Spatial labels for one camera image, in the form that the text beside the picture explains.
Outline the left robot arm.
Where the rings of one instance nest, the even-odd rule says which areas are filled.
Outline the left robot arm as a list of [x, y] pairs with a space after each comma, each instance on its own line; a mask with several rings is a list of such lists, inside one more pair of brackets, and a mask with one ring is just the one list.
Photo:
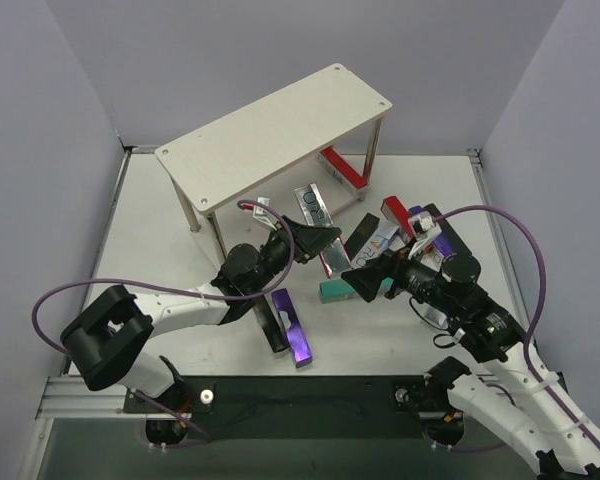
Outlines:
[[340, 234], [338, 227], [287, 219], [260, 247], [234, 246], [211, 282], [182, 295], [133, 294], [123, 285], [113, 285], [64, 329], [61, 343], [89, 390], [123, 385], [147, 395], [159, 410], [173, 410], [183, 398], [178, 372], [166, 357], [145, 352], [147, 341], [241, 319], [291, 261], [308, 263]]

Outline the red silver toothpaste box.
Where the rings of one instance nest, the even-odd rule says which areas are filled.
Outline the red silver toothpaste box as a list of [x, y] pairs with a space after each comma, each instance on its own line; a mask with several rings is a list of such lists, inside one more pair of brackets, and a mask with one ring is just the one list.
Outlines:
[[[306, 223], [313, 227], [333, 227], [332, 218], [315, 183], [294, 190]], [[341, 237], [334, 240], [321, 254], [326, 276], [331, 279], [351, 268]]]

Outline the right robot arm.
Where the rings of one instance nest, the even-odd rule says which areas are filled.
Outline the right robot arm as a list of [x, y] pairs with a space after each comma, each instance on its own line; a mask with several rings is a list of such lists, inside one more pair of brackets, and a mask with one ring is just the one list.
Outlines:
[[577, 407], [537, 352], [524, 344], [514, 317], [478, 284], [481, 265], [452, 254], [434, 270], [404, 251], [385, 252], [366, 267], [343, 273], [359, 296], [373, 301], [384, 279], [386, 298], [406, 292], [446, 317], [446, 331], [512, 395], [508, 402], [458, 359], [428, 370], [426, 401], [469, 414], [510, 446], [540, 479], [600, 479], [600, 428]]

